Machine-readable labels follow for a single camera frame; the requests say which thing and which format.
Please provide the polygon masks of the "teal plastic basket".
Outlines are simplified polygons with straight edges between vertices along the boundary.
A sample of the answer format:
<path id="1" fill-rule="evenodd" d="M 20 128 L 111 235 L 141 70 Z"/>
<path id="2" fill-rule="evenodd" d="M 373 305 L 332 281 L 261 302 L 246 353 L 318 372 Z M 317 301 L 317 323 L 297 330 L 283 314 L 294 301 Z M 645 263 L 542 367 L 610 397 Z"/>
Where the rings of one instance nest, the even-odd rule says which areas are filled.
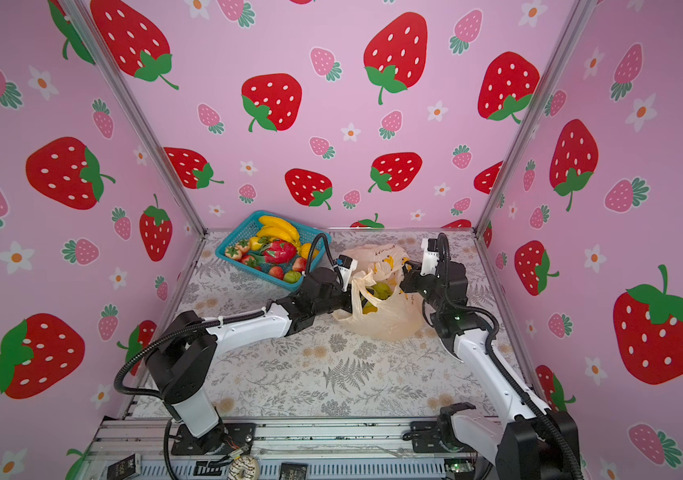
<path id="1" fill-rule="evenodd" d="M 310 243 L 311 246 L 313 246 L 313 241 L 321 234 L 321 231 L 300 224 L 296 221 L 279 217 L 291 223 L 298 230 L 300 235 L 300 245 L 295 246 L 297 254 L 295 258 L 290 260 L 287 264 L 268 264 L 263 260 L 261 252 L 263 252 L 263 250 L 265 250 L 265 248 L 267 248 L 271 242 L 278 241 L 279 239 L 257 236 L 257 233 L 261 228 L 258 218 L 263 215 L 279 217 L 277 214 L 266 211 L 257 211 L 253 214 L 250 214 L 243 222 L 241 222 L 241 224 L 239 224 L 239 226 L 237 226 L 237 228 L 235 228 L 235 230 L 233 230 L 233 232 L 231 232 L 231 234 L 228 234 L 225 237 L 225 240 L 221 241 L 221 244 L 219 244 L 219 246 L 217 246 L 215 249 L 215 256 L 218 259 L 223 260 L 229 266 L 233 266 L 235 269 L 239 269 L 245 273 L 251 274 L 260 280 L 264 280 L 289 291 L 297 290 L 298 286 L 302 282 L 303 274 L 308 272 L 309 267 L 315 268 L 319 266 L 321 264 L 322 258 L 326 257 L 327 247 L 330 244 L 330 239 L 327 239 L 326 241 L 319 240 L 319 242 L 315 244 L 314 249 L 318 248 L 319 254 L 315 258 L 313 258 L 313 254 L 312 256 L 309 256 L 308 254 L 306 270 L 303 272 L 302 279 L 299 282 L 295 284 L 285 283 L 282 280 L 283 275 L 287 271 L 292 271 L 291 267 L 294 260 L 300 256 L 299 250 L 301 246 L 303 246 L 305 243 Z M 224 250 L 233 245 L 237 245 L 243 252 L 243 256 L 239 262 L 228 259 L 224 255 Z"/>

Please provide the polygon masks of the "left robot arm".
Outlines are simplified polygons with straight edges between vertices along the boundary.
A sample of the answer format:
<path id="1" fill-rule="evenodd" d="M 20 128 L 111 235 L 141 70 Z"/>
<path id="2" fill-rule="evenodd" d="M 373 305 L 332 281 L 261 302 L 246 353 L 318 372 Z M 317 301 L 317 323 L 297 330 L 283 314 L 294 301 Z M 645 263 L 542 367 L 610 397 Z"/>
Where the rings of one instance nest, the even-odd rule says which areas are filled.
<path id="1" fill-rule="evenodd" d="M 180 314 L 159 340 L 143 350 L 159 398 L 192 439 L 223 436 L 224 424 L 203 384 L 216 358 L 232 350 L 283 338 L 313 326 L 319 315 L 351 311 L 349 267 L 319 267 L 291 294 L 231 317 Z"/>

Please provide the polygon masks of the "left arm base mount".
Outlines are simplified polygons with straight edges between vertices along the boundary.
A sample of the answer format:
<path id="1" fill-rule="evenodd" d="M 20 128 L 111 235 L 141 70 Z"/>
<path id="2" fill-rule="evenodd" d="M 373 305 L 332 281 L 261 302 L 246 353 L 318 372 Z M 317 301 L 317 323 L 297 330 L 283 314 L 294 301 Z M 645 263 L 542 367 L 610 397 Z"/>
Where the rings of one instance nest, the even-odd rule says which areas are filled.
<path id="1" fill-rule="evenodd" d="M 255 438 L 255 423 L 225 422 L 213 427 L 207 434 L 195 437 L 185 424 L 180 424 L 171 445 L 172 455 L 218 455 L 225 456 L 241 450 L 250 450 Z"/>

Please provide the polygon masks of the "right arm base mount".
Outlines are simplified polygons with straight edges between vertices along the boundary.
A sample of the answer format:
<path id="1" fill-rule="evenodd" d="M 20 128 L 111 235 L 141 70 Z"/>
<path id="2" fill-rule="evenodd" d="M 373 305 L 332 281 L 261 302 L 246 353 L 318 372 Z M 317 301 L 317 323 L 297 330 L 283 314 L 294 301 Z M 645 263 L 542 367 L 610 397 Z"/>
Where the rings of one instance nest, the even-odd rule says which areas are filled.
<path id="1" fill-rule="evenodd" d="M 477 453 L 455 439 L 439 420 L 413 421 L 401 439 L 409 442 L 415 453 Z"/>

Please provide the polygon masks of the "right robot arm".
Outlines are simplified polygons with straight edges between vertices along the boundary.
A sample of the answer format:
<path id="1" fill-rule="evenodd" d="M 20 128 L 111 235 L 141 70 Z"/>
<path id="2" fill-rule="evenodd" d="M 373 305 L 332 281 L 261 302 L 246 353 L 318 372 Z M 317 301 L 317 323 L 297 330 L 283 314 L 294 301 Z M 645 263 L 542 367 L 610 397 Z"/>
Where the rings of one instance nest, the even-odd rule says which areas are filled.
<path id="1" fill-rule="evenodd" d="M 451 414 L 451 442 L 473 448 L 499 479 L 583 478 L 575 420 L 537 397 L 497 352 L 495 316 L 459 304 L 455 266 L 423 273 L 421 264 L 409 261 L 401 281 L 403 292 L 423 296 L 433 308 L 431 326 L 447 351 L 471 370 L 497 412 L 497 424 L 474 420 L 467 410 Z"/>

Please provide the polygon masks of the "beige plastic bag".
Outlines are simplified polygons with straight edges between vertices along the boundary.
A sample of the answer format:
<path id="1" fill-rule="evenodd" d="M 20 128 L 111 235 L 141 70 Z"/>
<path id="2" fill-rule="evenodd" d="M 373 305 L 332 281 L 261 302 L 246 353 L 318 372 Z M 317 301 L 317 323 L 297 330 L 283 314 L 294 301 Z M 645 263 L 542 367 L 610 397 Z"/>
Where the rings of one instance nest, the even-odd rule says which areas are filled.
<path id="1" fill-rule="evenodd" d="M 349 332 L 374 340 L 401 341 L 423 328 L 423 298 L 401 290 L 403 265 L 409 254 L 395 244 L 365 244 L 347 249 L 343 254 L 357 260 L 357 269 L 349 276 L 353 313 L 333 312 L 335 321 Z M 393 295 L 379 300 L 369 292 L 377 282 L 391 286 Z"/>

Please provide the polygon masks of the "green pear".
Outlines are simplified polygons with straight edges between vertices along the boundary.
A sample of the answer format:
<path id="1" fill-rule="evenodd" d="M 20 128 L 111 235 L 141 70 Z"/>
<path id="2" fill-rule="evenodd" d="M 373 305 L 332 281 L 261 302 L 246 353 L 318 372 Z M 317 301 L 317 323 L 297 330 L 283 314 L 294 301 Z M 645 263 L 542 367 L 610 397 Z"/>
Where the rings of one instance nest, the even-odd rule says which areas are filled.
<path id="1" fill-rule="evenodd" d="M 393 295 L 391 286 L 385 282 L 377 282 L 375 285 L 369 287 L 369 292 L 379 300 L 387 300 Z"/>

